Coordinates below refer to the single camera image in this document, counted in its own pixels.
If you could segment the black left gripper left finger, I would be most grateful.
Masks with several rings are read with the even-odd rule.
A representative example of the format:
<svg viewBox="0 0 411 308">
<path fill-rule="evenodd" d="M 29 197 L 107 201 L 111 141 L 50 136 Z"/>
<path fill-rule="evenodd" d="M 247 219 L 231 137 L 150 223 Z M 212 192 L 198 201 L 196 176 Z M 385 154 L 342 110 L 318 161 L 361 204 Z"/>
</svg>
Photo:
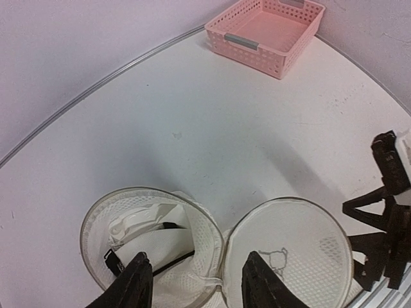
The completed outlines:
<svg viewBox="0 0 411 308">
<path fill-rule="evenodd" d="M 145 252 L 139 252 L 110 287 L 86 308 L 151 308 L 153 270 Z"/>
</svg>

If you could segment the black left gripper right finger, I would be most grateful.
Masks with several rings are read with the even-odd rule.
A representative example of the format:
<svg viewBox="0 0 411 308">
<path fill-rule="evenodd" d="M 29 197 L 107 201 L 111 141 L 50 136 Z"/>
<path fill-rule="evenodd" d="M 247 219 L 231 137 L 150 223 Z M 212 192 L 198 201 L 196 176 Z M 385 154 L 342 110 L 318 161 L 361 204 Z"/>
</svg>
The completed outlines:
<svg viewBox="0 0 411 308">
<path fill-rule="evenodd" d="M 297 307 L 297 297 L 256 251 L 242 268 L 241 295 L 243 307 Z"/>
</svg>

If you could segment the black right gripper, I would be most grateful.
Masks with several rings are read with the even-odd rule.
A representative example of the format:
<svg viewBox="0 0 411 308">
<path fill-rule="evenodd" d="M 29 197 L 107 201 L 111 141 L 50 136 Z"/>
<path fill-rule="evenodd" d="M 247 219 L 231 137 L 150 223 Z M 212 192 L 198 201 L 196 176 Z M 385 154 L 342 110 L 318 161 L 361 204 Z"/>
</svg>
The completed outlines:
<svg viewBox="0 0 411 308">
<path fill-rule="evenodd" d="M 399 289 L 410 263 L 410 130 L 381 133 L 371 149 L 385 187 L 342 205 L 345 215 L 379 230 L 349 236 L 352 250 L 365 255 L 354 262 L 354 279 L 366 291 L 381 277 Z"/>
</svg>

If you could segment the white mesh laundry bag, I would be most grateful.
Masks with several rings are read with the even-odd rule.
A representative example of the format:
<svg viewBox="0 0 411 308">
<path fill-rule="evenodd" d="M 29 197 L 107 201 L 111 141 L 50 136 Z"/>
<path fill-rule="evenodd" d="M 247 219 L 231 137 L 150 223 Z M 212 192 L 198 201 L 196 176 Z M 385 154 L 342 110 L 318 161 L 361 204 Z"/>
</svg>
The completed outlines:
<svg viewBox="0 0 411 308">
<path fill-rule="evenodd" d="M 299 300 L 309 307 L 345 307 L 358 293 L 349 239 L 320 205 L 298 197 L 263 202 L 223 231 L 211 213 L 182 192 L 130 187 L 100 198 L 86 213 L 80 250 L 102 289 L 116 277 L 106 267 L 109 223 L 153 203 L 182 204 L 193 231 L 192 256 L 153 274 L 154 307 L 241 307 L 241 274 L 256 251 Z"/>
</svg>

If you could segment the white bra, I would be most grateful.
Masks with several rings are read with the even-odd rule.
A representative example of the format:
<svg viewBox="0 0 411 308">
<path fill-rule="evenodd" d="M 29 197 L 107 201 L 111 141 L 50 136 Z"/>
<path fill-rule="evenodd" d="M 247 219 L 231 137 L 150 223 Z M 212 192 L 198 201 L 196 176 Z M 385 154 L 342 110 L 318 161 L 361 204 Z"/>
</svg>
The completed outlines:
<svg viewBox="0 0 411 308">
<path fill-rule="evenodd" d="M 118 277 L 139 252 L 157 275 L 195 252 L 193 231 L 182 204 L 153 203 L 128 210 L 108 225 L 106 267 Z"/>
</svg>

